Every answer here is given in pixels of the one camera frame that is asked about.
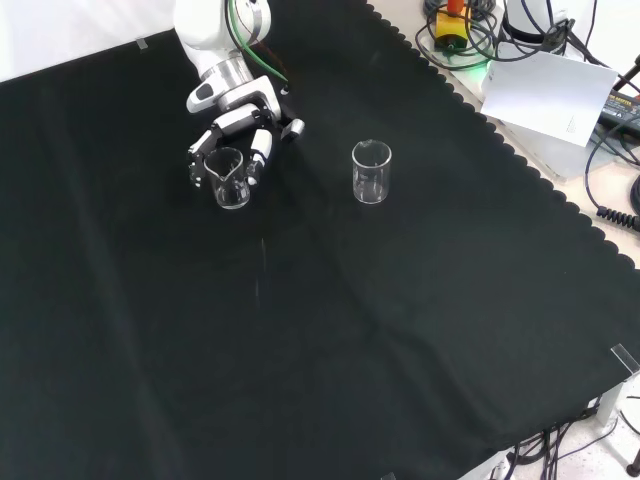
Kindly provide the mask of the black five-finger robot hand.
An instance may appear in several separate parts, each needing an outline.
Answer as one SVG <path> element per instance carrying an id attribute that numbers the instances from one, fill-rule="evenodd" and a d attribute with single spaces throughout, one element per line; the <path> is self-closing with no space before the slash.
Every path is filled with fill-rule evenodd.
<path id="1" fill-rule="evenodd" d="M 271 163 L 273 136 L 278 134 L 282 143 L 288 143 L 300 137 L 305 129 L 305 122 L 278 97 L 265 75 L 227 90 L 221 78 L 212 76 L 189 94 L 186 106 L 191 113 L 212 107 L 219 111 L 209 129 L 187 151 L 190 181 L 197 188 L 205 178 L 205 159 L 221 148 L 225 140 L 250 130 L 254 132 L 245 178 L 255 187 Z"/>

